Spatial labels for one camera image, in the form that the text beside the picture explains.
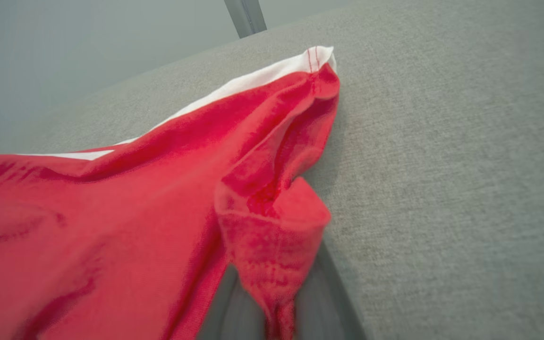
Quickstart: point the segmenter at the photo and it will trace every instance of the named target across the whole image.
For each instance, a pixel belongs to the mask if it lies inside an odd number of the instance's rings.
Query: gray fabric surface
[[[103,90],[0,138],[0,153],[135,137],[318,44],[336,48],[341,102],[306,178],[369,334],[544,339],[544,0],[331,11]]]

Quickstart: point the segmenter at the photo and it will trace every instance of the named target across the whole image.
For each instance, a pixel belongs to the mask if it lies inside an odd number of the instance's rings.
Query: seam
[[[322,92],[322,80],[320,80],[320,60],[318,59],[318,46],[314,47],[314,52],[316,56],[316,64],[318,65],[318,74],[315,80],[318,80],[318,92]]]
[[[316,80],[314,79],[314,72],[312,71],[312,58],[310,56],[309,48],[308,48],[308,64],[310,66],[310,74],[309,77],[312,80],[312,94],[316,93]]]

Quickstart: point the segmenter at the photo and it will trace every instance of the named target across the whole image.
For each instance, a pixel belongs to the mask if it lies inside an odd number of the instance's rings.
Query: white trim
[[[272,83],[275,80],[278,80],[284,76],[290,75],[291,73],[317,72],[319,71],[320,67],[322,67],[326,63],[329,63],[333,71],[337,72],[337,63],[335,62],[335,57],[333,56],[333,47],[324,47],[324,46],[310,47],[308,48],[308,50],[306,50],[304,53],[298,56],[281,60],[268,67],[264,67],[255,72],[249,73],[248,75],[244,75],[244,76],[232,79],[231,81],[227,82],[226,84],[218,88],[218,90],[211,92],[206,97],[203,97],[199,99],[198,101],[192,102],[188,104],[188,106],[176,112],[175,114],[172,114],[169,118],[158,123],[155,127],[150,129],[149,132],[156,129],[157,127],[160,127],[160,125],[167,123],[169,120],[172,120],[179,116],[183,116],[184,114],[193,112],[194,110],[197,110],[199,108],[202,108],[203,106],[209,105],[210,103],[218,101],[219,99],[230,97],[231,95],[249,90],[251,88]],[[119,142],[115,145],[128,144],[137,140],[140,137],[124,140],[123,142]],[[98,157],[102,157],[108,153],[111,153],[112,151],[113,150],[94,151],[90,153],[51,153],[46,155],[32,155],[32,156],[54,156],[54,157],[85,159],[85,160],[93,161],[94,159],[97,159]]]
[[[40,154],[26,154],[18,153],[22,156],[51,156],[51,157],[62,157],[62,158],[71,158],[71,159],[84,159],[85,161],[93,161],[104,155],[108,155],[114,150],[101,150],[101,151],[91,151],[88,153],[40,153]]]

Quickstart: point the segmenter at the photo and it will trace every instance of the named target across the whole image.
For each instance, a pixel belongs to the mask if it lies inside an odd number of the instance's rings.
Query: red stitching
[[[318,80],[318,91],[320,92],[322,89],[322,80],[320,80],[320,61],[318,60],[318,46],[314,47],[314,52],[316,54],[316,64],[318,64],[318,74],[316,76],[316,80]]]
[[[314,51],[316,52],[316,64],[318,64],[318,70],[320,71],[320,61],[318,60],[318,46],[314,47]]]
[[[309,57],[309,48],[308,48],[308,64],[310,65],[310,73],[312,73],[312,62],[310,61],[310,57]]]

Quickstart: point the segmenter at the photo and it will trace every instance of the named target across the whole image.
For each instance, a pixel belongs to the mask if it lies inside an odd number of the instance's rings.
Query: gray wall
[[[0,0],[0,136],[236,39],[223,0]]]
[[[356,0],[259,0],[259,6],[270,29],[354,2]]]

